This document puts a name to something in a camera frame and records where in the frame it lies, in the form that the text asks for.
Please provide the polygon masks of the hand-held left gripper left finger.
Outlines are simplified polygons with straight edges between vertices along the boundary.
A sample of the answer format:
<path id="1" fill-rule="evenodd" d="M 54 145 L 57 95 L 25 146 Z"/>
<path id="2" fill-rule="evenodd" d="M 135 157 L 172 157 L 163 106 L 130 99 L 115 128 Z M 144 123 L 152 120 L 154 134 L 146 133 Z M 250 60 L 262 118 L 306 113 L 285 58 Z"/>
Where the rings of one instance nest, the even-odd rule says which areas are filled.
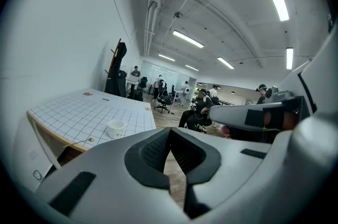
<path id="1" fill-rule="evenodd" d="M 187 223 L 164 165 L 170 129 L 94 146 L 53 172 L 37 195 L 77 223 Z"/>

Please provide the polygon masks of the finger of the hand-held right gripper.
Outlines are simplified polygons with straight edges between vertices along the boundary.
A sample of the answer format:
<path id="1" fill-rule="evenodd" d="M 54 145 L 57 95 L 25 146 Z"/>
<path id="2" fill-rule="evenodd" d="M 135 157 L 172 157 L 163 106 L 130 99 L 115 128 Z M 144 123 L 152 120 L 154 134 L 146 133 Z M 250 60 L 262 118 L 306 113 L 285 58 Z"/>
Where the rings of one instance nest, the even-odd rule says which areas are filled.
<path id="1" fill-rule="evenodd" d="M 259 105 L 213 106 L 209 118 L 213 122 L 238 129 L 263 129 L 264 113 L 274 108 L 282 108 L 281 102 Z"/>

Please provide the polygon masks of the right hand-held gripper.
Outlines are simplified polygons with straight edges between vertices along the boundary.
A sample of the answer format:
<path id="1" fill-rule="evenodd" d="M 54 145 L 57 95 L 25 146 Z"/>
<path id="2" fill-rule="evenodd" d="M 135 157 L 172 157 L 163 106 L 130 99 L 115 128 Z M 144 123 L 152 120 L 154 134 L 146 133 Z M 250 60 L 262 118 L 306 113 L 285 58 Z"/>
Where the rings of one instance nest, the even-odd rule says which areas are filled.
<path id="1" fill-rule="evenodd" d="M 298 123 L 318 113 L 337 112 L 337 24 L 331 28 L 317 55 L 293 70 L 279 85 L 267 89 L 265 104 L 281 102 L 270 112 L 290 112 Z M 278 129 L 249 131 L 229 128 L 229 137 L 241 141 L 272 143 Z"/>

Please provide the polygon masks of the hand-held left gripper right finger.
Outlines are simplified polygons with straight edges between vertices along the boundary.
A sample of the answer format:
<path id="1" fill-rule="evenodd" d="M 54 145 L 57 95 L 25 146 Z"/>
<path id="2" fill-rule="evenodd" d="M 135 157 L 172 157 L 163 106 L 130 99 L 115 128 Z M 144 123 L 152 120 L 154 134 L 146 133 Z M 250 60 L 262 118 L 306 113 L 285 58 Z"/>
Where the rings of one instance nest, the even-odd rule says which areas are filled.
<path id="1" fill-rule="evenodd" d="M 186 176 L 184 212 L 197 218 L 231 197 L 266 157 L 265 143 L 172 128 L 171 151 Z"/>

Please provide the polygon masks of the person's right hand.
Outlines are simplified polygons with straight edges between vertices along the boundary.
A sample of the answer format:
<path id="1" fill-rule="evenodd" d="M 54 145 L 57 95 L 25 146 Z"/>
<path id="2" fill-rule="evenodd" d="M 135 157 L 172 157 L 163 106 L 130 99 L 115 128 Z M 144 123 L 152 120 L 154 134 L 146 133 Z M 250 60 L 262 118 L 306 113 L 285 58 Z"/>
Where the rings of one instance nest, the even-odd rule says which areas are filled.
<path id="1" fill-rule="evenodd" d="M 265 112 L 264 127 L 268 129 L 278 129 L 280 131 L 292 130 L 298 124 L 298 116 L 290 112 Z"/>

